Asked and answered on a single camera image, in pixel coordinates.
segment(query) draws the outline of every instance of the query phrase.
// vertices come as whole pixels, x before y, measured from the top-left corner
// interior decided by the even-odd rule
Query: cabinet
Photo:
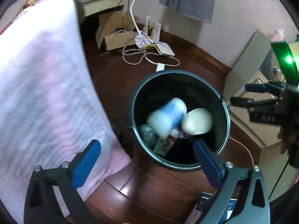
[[[261,84],[268,82],[264,75],[257,71],[247,83]],[[246,92],[242,87],[236,94],[236,97],[252,98],[256,101],[272,99],[274,96],[269,93],[251,93]],[[277,134],[280,130],[279,126],[271,126],[266,124],[252,123],[249,121],[247,109],[238,108],[227,103],[230,111],[231,120],[236,123],[254,142],[260,147],[271,146],[279,142]]]

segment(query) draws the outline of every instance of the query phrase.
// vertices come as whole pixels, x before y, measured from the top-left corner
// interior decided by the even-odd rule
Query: cabinet door
[[[248,83],[261,84],[265,82],[268,82],[268,80],[260,71],[258,71]],[[252,98],[255,101],[274,98],[274,96],[270,93],[246,92],[244,87],[236,94],[236,96]],[[257,139],[261,141],[262,145],[271,146],[279,142],[279,140],[277,139],[277,134],[280,129],[279,126],[250,122],[247,109],[229,106],[229,110],[234,114],[234,117],[237,118],[237,120],[240,121],[248,131],[250,131],[251,134],[253,134]]]

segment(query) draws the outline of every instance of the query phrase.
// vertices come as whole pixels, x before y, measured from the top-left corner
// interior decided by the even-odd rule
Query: green led
[[[294,62],[294,58],[290,55],[288,55],[286,58],[285,58],[285,61],[289,64],[292,64]]]

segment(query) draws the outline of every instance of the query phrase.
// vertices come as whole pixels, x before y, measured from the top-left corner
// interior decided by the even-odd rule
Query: pink cloth
[[[48,0],[32,7],[0,37],[0,54],[0,199],[22,224],[36,165],[58,167],[92,139],[99,140],[101,155],[78,189],[86,200],[104,178],[131,160],[93,87],[73,0]]]

